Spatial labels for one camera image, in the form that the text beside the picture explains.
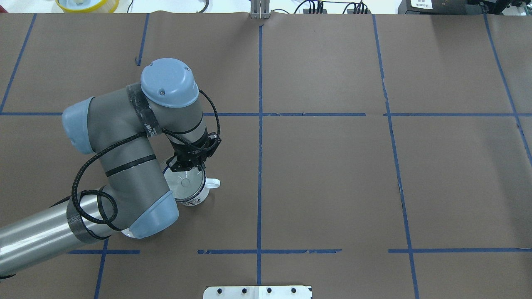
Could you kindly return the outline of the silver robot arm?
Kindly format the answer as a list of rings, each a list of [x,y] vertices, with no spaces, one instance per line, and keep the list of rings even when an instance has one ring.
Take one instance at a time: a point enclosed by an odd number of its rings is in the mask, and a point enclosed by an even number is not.
[[[208,133],[200,95],[189,66],[165,57],[138,83],[65,109],[66,135],[91,158],[68,197],[1,229],[1,279],[123,230],[145,238],[175,223],[178,206],[149,139],[167,136],[171,172],[203,171],[221,137],[220,127]]]

